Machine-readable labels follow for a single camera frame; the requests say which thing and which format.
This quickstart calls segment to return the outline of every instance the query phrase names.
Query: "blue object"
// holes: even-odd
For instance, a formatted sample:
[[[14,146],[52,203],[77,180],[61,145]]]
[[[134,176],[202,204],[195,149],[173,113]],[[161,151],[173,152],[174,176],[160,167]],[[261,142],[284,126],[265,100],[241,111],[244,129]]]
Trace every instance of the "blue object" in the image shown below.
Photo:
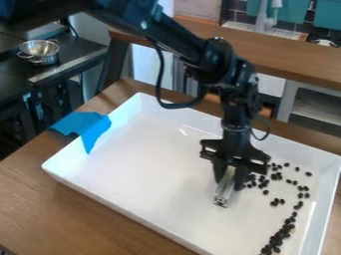
[[[314,26],[341,30],[341,0],[318,0]]]
[[[77,133],[82,137],[86,152],[90,153],[98,137],[108,130],[111,124],[108,116],[101,116],[98,113],[72,112],[50,128],[63,135]]]
[[[282,0],[283,7],[278,10],[277,19],[291,23],[303,24],[310,0]],[[250,16],[257,16],[261,0],[248,0],[246,13]],[[267,15],[273,17],[272,0],[268,0]]]

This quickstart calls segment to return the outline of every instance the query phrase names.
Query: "kitchen counter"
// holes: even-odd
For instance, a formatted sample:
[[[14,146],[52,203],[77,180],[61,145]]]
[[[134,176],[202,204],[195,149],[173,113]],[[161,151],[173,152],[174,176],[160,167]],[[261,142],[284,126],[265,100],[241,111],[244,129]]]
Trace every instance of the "kitchen counter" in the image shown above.
[[[185,19],[177,20],[201,38],[223,37],[240,57],[253,63],[259,73],[341,91],[340,49]],[[146,39],[113,28],[110,28],[110,36],[134,44],[151,46]]]

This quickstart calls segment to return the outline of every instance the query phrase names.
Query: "wall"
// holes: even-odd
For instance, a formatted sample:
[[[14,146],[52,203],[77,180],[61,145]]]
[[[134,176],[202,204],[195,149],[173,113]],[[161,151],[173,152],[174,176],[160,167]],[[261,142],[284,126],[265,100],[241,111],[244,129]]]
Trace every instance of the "wall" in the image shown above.
[[[221,0],[174,0],[174,14],[219,21]]]
[[[256,17],[246,15],[246,0],[222,0],[221,19],[223,21],[236,21],[255,24]],[[316,38],[325,38],[341,42],[341,32],[318,28],[313,26],[317,0],[312,0],[305,16],[303,24],[294,24],[278,21],[275,28],[296,31],[300,33],[313,34]]]

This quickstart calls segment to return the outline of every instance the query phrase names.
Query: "white surface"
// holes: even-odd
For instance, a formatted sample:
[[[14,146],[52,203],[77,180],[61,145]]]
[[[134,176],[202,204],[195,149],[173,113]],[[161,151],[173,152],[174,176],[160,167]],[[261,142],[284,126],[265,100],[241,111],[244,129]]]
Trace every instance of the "white surface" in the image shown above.
[[[292,113],[341,127],[341,98],[304,90],[297,94]]]
[[[248,32],[255,32],[255,25],[245,24],[245,23],[235,22],[235,21],[227,21],[225,24],[222,25],[222,27],[248,31]],[[271,28],[269,29],[269,31],[265,32],[265,34],[269,36],[276,36],[276,37],[281,37],[281,38],[286,38],[286,39],[291,39],[291,40],[298,40],[300,36],[302,35],[301,33],[298,33],[298,32],[287,31],[284,29],[277,29],[277,28]]]
[[[159,1],[164,7],[164,12],[172,17],[173,14],[173,1],[172,0],[161,0]],[[165,72],[163,77],[163,88],[172,89],[172,65],[173,55],[172,53],[165,52]],[[160,70],[160,60],[155,49],[133,45],[133,65],[134,65],[134,79],[148,83],[155,84]]]
[[[297,202],[296,188],[282,181],[270,182],[268,196],[258,188],[246,189],[233,194],[227,209],[212,204],[216,187],[212,165],[198,153],[201,139],[221,134],[219,118],[190,109],[164,110],[144,94],[130,98],[109,118],[111,128],[90,154],[79,137],[43,168],[62,183],[193,251],[258,254]],[[284,178],[295,178],[312,190],[312,198],[299,211],[297,231],[284,242],[281,254],[318,254],[340,157],[275,135],[254,144],[276,162],[300,165],[300,173],[287,169]],[[306,169],[314,177],[306,177]],[[286,199],[286,204],[269,206],[274,197]],[[319,203],[314,212],[315,200]],[[308,228],[311,216],[315,220]]]
[[[266,95],[281,98],[283,96],[286,80],[274,76],[257,74],[259,78],[258,90]]]

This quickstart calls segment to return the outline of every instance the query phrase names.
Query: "black bean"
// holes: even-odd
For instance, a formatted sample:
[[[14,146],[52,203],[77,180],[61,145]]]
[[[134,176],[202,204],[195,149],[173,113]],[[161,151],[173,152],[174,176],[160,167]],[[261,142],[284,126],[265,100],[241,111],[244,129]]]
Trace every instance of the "black bean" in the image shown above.
[[[275,253],[280,253],[280,249],[279,249],[278,247],[273,247],[273,251],[274,251]]]
[[[265,251],[265,255],[271,255],[271,254],[272,254],[271,249],[268,249]]]

